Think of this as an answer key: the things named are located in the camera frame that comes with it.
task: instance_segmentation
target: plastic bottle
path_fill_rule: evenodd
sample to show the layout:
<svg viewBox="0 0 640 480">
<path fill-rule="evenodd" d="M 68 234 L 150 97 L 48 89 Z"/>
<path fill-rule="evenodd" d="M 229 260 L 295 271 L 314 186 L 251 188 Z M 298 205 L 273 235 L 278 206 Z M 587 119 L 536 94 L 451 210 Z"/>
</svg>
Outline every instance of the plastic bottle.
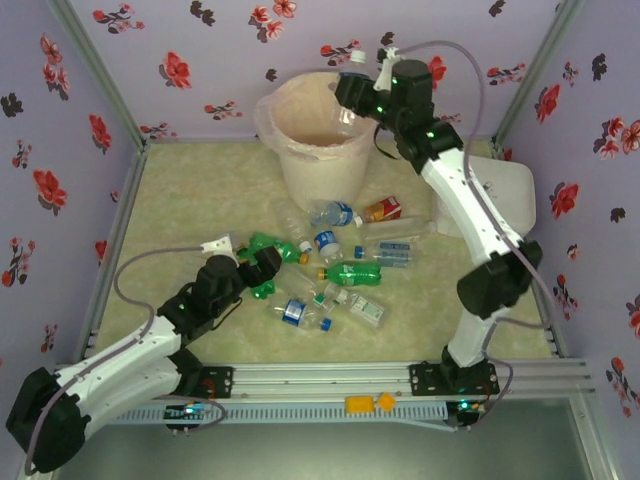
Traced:
<svg viewBox="0 0 640 480">
<path fill-rule="evenodd" d="M 319 329 L 328 332 L 331 329 L 331 320 L 325 318 L 320 309 L 299 300 L 292 300 L 284 293 L 271 296 L 267 309 L 283 322 L 305 330 Z"/>
<path fill-rule="evenodd" d="M 298 267 L 283 264 L 274 278 L 276 285 L 291 295 L 292 298 L 305 303 L 312 301 L 322 290 L 315 280 L 307 277 Z"/>
<path fill-rule="evenodd" d="M 287 232 L 289 238 L 294 241 L 300 251 L 303 253 L 311 252 L 313 247 L 309 223 L 303 217 L 302 211 L 288 198 L 274 201 L 272 208 L 276 212 L 280 227 Z"/>
<path fill-rule="evenodd" d="M 382 267 L 407 268 L 415 260 L 416 248 L 408 242 L 374 242 L 355 247 L 353 256 L 374 260 Z"/>
<path fill-rule="evenodd" d="M 328 202 L 326 200 L 314 200 L 309 211 L 311 225 L 327 223 L 334 227 L 344 227 L 352 221 L 356 227 L 362 225 L 362 218 L 353 209 L 342 202 Z"/>
<path fill-rule="evenodd" d="M 380 303 L 374 302 L 360 293 L 349 292 L 334 283 L 327 285 L 324 293 L 328 298 L 333 298 L 340 305 L 344 305 L 353 316 L 374 328 L 380 328 L 389 314 L 389 309 Z"/>
<path fill-rule="evenodd" d="M 240 258 L 253 260 L 253 256 L 258 250 L 271 246 L 276 247 L 283 263 L 306 265 L 309 262 L 309 254 L 300 252 L 293 243 L 285 242 L 262 232 L 255 232 L 249 239 L 249 246 L 238 250 L 236 255 Z"/>
<path fill-rule="evenodd" d="M 344 68 L 340 72 L 340 76 L 362 75 L 369 78 L 369 73 L 365 68 L 366 61 L 367 54 L 365 52 L 363 52 L 362 50 L 353 50 L 351 52 L 351 60 L 344 66 Z M 332 122 L 338 134 L 347 137 L 355 137 L 356 135 L 358 135 L 359 132 L 355 127 L 356 117 L 357 115 L 351 110 L 340 106 L 339 103 L 336 103 Z"/>
<path fill-rule="evenodd" d="M 394 196 L 387 197 L 379 202 L 369 205 L 362 212 L 364 221 L 384 222 L 385 220 L 395 220 L 402 215 L 402 205 Z"/>
<path fill-rule="evenodd" d="M 435 222 L 427 222 L 422 217 L 411 216 L 387 222 L 365 223 L 360 228 L 360 236 L 366 244 L 378 240 L 419 237 L 435 231 Z"/>
<path fill-rule="evenodd" d="M 338 240 L 330 226 L 322 224 L 315 227 L 313 241 L 318 248 L 320 257 L 322 257 L 322 260 L 327 265 L 333 265 L 344 258 L 342 247 L 340 247 L 340 244 L 338 243 Z"/>
<path fill-rule="evenodd" d="M 380 285 L 380 264 L 347 261 L 329 268 L 318 269 L 318 279 L 329 279 L 338 285 Z"/>
</svg>

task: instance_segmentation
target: blue label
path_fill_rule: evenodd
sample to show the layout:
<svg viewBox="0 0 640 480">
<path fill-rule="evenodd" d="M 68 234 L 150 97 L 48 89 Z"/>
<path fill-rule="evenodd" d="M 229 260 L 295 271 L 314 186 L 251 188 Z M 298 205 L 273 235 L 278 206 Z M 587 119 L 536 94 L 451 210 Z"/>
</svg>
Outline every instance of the blue label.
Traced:
<svg viewBox="0 0 640 480">
<path fill-rule="evenodd" d="M 327 245 L 338 243 L 338 241 L 336 240 L 336 236 L 331 230 L 320 232 L 318 235 L 316 235 L 314 242 L 316 243 L 316 247 L 318 247 L 319 252 L 322 252 L 322 249 Z"/>
<path fill-rule="evenodd" d="M 353 209 L 346 203 L 335 202 L 335 204 L 340 207 L 340 220 L 338 220 L 335 226 L 344 227 L 345 225 L 349 225 L 353 219 Z"/>
<path fill-rule="evenodd" d="M 306 305 L 304 303 L 298 302 L 297 300 L 289 300 L 287 306 L 284 307 L 282 321 L 299 327 L 300 319 L 302 318 L 302 314 L 304 313 L 305 306 Z"/>
<path fill-rule="evenodd" d="M 410 250 L 408 243 L 380 242 L 380 250 Z"/>
</svg>

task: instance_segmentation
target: metal bracket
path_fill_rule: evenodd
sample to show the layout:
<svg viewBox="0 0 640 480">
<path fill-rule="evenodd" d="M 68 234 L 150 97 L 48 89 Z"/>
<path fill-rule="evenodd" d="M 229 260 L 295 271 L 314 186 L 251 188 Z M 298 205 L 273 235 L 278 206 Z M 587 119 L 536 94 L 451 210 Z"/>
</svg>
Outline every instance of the metal bracket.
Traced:
<svg viewBox="0 0 640 480">
<path fill-rule="evenodd" d="M 439 363 L 422 362 L 409 365 L 409 384 L 414 397 L 451 395 L 497 395 L 500 393 L 498 376 L 493 364 L 482 362 L 473 367 L 473 381 L 461 383 L 461 388 L 449 386 Z"/>
</svg>

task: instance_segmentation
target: green plastic bottle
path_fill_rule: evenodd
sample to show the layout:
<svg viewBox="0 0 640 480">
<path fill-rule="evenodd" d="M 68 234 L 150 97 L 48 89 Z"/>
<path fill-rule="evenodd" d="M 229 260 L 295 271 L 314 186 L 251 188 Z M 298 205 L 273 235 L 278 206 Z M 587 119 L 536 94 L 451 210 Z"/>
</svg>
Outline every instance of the green plastic bottle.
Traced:
<svg viewBox="0 0 640 480">
<path fill-rule="evenodd" d="M 278 253 L 282 257 L 283 263 L 300 263 L 306 265 L 309 261 L 309 254 L 302 253 L 293 243 L 285 242 L 284 240 L 262 232 L 254 233 L 249 239 L 249 246 L 238 251 L 238 256 L 255 262 L 255 253 L 258 250 L 271 246 L 276 247 L 276 250 L 278 250 Z"/>
<path fill-rule="evenodd" d="M 241 259 L 248 260 L 252 264 L 255 264 L 256 252 L 271 246 L 276 247 L 276 250 L 278 250 L 278 253 L 282 257 L 283 263 L 301 263 L 304 265 L 309 261 L 309 254 L 302 253 L 293 243 L 285 242 L 262 232 L 255 232 L 249 239 L 249 246 L 238 250 L 236 255 Z M 264 300 L 272 293 L 275 293 L 275 291 L 276 287 L 273 280 L 268 280 L 260 286 L 253 287 L 251 289 L 251 295 Z"/>
<path fill-rule="evenodd" d="M 346 287 L 354 285 L 380 285 L 378 262 L 342 262 L 329 268 L 318 269 L 318 279 Z"/>
</svg>

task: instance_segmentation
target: robotic arm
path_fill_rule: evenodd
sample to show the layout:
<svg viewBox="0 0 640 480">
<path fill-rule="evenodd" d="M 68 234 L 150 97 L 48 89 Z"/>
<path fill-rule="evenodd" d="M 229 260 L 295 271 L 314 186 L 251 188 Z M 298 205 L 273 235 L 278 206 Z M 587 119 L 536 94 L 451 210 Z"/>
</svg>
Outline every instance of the robotic arm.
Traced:
<svg viewBox="0 0 640 480">
<path fill-rule="evenodd" d="M 203 250 L 213 256 L 196 280 L 167 300 L 150 324 L 76 365 L 54 374 L 39 368 L 25 379 L 6 426 L 25 452 L 37 436 L 33 463 L 38 471 L 64 465 L 102 426 L 140 403 L 171 393 L 192 396 L 203 382 L 219 383 L 207 377 L 208 369 L 186 347 L 215 329 L 214 322 L 239 301 L 245 288 L 271 280 L 282 259 L 269 247 L 255 254 L 255 265 L 238 263 L 228 236 L 203 245 Z M 130 342 L 132 347 L 117 353 Z M 94 364 L 98 365 L 89 373 L 82 373 Z M 73 379 L 36 431 L 45 405 Z M 224 397 L 224 385 L 208 392 L 209 397 Z"/>
<path fill-rule="evenodd" d="M 372 118 L 393 133 L 400 155 L 449 208 L 476 267 L 458 281 L 462 318 L 455 336 L 443 350 L 442 363 L 422 372 L 430 393 L 471 392 L 478 384 L 491 385 L 491 393 L 497 393 L 497 382 L 491 381 L 494 369 L 483 349 L 496 320 L 508 313 L 531 283 L 531 274 L 504 236 L 534 268 L 540 264 L 542 251 L 536 242 L 524 241 L 504 221 L 472 170 L 470 176 L 465 175 L 462 140 L 449 123 L 434 117 L 428 67 L 419 60 L 407 60 L 396 51 L 378 51 L 382 70 L 375 82 L 359 75 L 341 74 L 335 96 L 342 107 L 360 117 Z M 485 208 L 469 183 L 476 187 Z M 485 213 L 487 208 L 504 236 L 494 228 Z"/>
</svg>

